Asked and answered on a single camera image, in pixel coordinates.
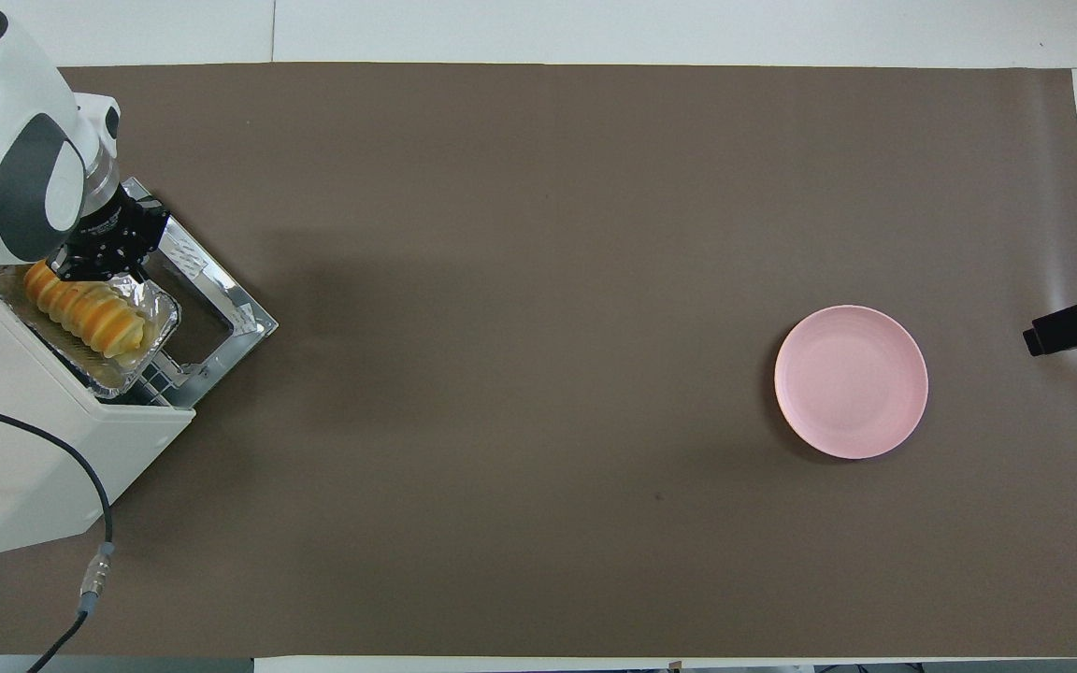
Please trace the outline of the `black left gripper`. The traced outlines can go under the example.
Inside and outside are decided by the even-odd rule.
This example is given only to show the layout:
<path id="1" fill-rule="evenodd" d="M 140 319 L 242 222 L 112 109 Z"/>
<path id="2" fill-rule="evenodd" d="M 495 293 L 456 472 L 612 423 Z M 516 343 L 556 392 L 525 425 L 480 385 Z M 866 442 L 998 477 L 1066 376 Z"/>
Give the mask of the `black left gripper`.
<path id="1" fill-rule="evenodd" d="M 153 196 L 115 194 L 90 216 L 81 218 L 65 243 L 51 255 L 51 272 L 62 281 L 116 278 L 136 284 L 150 280 L 146 257 L 157 251 L 170 213 Z"/>

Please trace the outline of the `yellow sliced bread loaf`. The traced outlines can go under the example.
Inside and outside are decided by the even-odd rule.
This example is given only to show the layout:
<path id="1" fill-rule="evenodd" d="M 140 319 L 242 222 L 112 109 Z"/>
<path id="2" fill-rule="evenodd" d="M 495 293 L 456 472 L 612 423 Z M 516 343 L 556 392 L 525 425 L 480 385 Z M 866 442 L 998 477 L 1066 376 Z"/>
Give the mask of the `yellow sliced bread loaf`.
<path id="1" fill-rule="evenodd" d="M 103 281 L 68 281 L 44 263 L 24 274 L 24 294 L 51 322 L 73 334 L 103 357 L 136 352 L 144 341 L 146 320 L 115 288 Z"/>

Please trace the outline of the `aluminium foil tray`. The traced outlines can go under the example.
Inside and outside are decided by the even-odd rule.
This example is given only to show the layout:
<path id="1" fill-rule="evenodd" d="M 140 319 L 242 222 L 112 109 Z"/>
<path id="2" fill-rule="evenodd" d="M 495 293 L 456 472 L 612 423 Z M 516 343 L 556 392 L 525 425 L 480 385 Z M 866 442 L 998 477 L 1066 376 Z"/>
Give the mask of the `aluminium foil tray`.
<path id="1" fill-rule="evenodd" d="M 34 336 L 55 353 L 68 369 L 76 375 L 95 396 L 115 399 L 136 383 L 138 375 L 153 362 L 167 337 L 179 324 L 179 311 L 174 299 L 158 288 L 136 284 L 131 277 L 123 276 L 103 281 L 115 288 L 125 299 L 132 303 L 146 320 L 144 341 L 136 352 L 124 356 L 103 357 L 93 352 L 73 334 L 60 324 L 51 322 L 24 294 L 24 274 L 30 265 L 0 265 L 0 299 L 9 310 L 26 325 Z"/>

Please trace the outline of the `glass oven door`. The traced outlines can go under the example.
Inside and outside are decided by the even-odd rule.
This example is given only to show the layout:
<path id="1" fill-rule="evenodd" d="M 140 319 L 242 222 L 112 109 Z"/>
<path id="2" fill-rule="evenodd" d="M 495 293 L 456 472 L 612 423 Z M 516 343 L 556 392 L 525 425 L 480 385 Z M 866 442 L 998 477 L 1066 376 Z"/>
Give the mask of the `glass oven door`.
<path id="1" fill-rule="evenodd" d="M 174 216 L 168 218 L 159 247 L 146 257 L 145 267 L 152 286 L 170 295 L 179 307 L 179 324 L 155 357 L 170 357 L 182 371 L 177 408 L 195 408 L 272 336 L 278 321 Z M 121 399 L 141 404 L 131 391 Z"/>

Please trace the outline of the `cream toaster oven body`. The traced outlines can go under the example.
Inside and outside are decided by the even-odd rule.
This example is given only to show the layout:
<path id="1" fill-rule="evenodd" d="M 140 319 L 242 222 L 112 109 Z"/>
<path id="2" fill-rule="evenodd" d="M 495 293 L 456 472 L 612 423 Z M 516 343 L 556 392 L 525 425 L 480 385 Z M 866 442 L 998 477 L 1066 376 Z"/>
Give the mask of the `cream toaster oven body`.
<path id="1" fill-rule="evenodd" d="M 107 404 L 0 302 L 0 413 L 71 444 L 111 501 L 191 424 L 192 410 Z M 89 531 L 101 519 L 73 457 L 0 422 L 0 552 Z"/>

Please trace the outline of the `pink round plate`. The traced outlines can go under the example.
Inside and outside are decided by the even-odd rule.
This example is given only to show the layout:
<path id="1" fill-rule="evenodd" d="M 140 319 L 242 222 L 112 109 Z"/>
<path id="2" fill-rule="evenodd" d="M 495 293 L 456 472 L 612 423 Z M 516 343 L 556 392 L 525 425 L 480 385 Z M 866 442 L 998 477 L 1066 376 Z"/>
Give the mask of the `pink round plate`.
<path id="1" fill-rule="evenodd" d="M 922 350 L 897 320 L 838 304 L 798 321 L 778 346 L 778 409 L 821 454 L 885 455 L 913 435 L 931 393 Z"/>

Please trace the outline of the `brown table mat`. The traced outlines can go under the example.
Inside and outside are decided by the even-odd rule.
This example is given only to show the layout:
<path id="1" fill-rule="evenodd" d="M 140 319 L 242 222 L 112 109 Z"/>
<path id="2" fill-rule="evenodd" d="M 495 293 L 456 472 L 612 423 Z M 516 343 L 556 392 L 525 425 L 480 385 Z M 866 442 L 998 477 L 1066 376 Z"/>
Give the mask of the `brown table mat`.
<path id="1" fill-rule="evenodd" d="M 279 330 L 114 507 L 69 654 L 1077 656 L 1068 71 L 67 68 Z M 821 454 L 805 316 L 931 393 Z"/>

